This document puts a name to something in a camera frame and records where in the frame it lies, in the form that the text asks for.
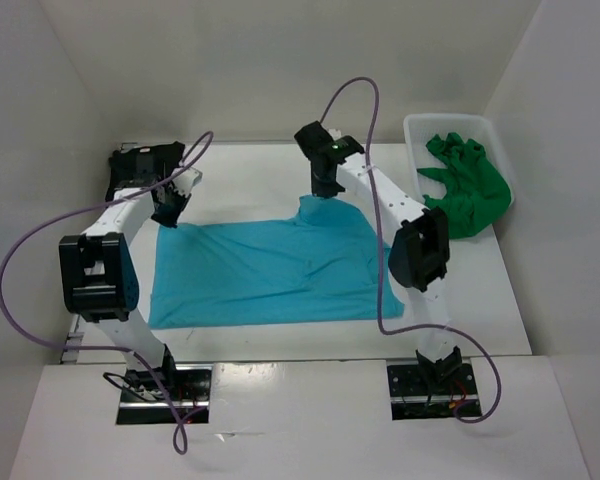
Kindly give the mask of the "light blue t-shirt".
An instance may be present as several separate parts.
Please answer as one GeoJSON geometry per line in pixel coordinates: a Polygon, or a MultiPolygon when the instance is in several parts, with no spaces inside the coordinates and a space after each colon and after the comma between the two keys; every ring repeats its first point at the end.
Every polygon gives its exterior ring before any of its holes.
{"type": "Polygon", "coordinates": [[[311,195],[288,219],[180,224],[157,235],[154,330],[396,318],[364,214],[311,195]]]}

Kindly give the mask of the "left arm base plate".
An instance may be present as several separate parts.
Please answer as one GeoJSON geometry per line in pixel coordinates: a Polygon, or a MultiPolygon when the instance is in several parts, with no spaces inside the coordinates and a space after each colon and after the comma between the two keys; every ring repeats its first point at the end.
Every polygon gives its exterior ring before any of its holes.
{"type": "MultiPolygon", "coordinates": [[[[211,364],[176,365],[174,380],[166,388],[185,424],[208,422],[212,375],[211,364]]],[[[117,425],[175,424],[164,395],[150,377],[142,383],[126,370],[124,374],[105,372],[103,378],[120,391],[117,425]]]]}

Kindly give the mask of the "black t-shirt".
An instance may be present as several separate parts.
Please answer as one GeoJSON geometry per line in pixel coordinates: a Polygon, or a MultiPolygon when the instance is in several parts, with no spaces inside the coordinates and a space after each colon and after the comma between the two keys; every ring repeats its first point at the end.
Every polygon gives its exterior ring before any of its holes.
{"type": "Polygon", "coordinates": [[[112,201],[116,190],[151,186],[168,178],[179,166],[184,150],[180,142],[115,150],[108,159],[110,181],[105,200],[112,201]]]}

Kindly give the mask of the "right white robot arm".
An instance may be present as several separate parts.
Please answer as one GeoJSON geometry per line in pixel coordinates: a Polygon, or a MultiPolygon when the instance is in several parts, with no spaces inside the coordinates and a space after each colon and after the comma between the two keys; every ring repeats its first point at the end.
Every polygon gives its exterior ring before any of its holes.
{"type": "Polygon", "coordinates": [[[418,380],[426,391],[442,392],[462,362],[443,298],[450,259],[446,215],[406,194],[371,161],[370,147],[350,135],[337,138],[313,121],[294,140],[310,163],[312,194],[327,199],[352,193],[372,206],[378,241],[390,242],[380,252],[379,292],[389,286],[420,316],[413,325],[390,330],[379,313],[379,329],[387,336],[428,330],[416,349],[418,380]]]}

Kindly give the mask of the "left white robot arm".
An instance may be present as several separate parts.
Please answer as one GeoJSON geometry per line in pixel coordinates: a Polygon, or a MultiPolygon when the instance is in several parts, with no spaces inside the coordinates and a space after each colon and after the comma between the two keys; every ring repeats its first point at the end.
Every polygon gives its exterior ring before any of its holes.
{"type": "Polygon", "coordinates": [[[106,210],[79,235],[59,243],[64,302],[122,349],[127,380],[156,399],[172,397],[179,375],[169,348],[138,309],[140,286],[129,245],[148,219],[174,228],[202,175],[181,163],[180,142],[145,146],[109,158],[106,210]]]}

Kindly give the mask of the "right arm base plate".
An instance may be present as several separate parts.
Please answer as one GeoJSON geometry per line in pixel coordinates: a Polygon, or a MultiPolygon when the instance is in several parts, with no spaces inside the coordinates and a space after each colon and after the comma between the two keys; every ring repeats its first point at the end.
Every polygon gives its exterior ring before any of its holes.
{"type": "Polygon", "coordinates": [[[441,385],[428,387],[415,361],[393,362],[386,366],[392,419],[424,420],[482,416],[473,369],[464,362],[441,385]]]}

